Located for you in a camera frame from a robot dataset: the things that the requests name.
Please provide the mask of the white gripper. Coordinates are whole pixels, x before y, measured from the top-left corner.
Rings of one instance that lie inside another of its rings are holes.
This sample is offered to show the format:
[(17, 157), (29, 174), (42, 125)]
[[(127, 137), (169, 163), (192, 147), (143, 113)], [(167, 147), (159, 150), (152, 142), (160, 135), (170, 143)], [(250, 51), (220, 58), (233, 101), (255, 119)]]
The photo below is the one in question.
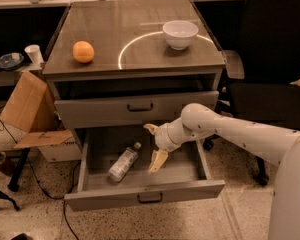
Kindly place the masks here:
[(147, 123), (143, 126), (154, 135), (155, 144), (159, 150), (154, 150), (151, 156), (149, 173), (156, 173), (166, 162), (169, 154), (178, 149), (183, 143), (193, 141), (193, 132), (186, 128), (180, 118), (161, 126)]

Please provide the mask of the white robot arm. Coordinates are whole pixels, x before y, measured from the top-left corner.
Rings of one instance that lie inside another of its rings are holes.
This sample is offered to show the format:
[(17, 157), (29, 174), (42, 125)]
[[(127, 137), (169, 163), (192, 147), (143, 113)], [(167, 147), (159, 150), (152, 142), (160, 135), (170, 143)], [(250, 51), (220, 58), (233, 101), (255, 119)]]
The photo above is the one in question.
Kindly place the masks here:
[(181, 116), (161, 126), (146, 124), (155, 138), (150, 172), (183, 143), (216, 134), (278, 167), (268, 240), (300, 240), (300, 131), (222, 116), (191, 103)]

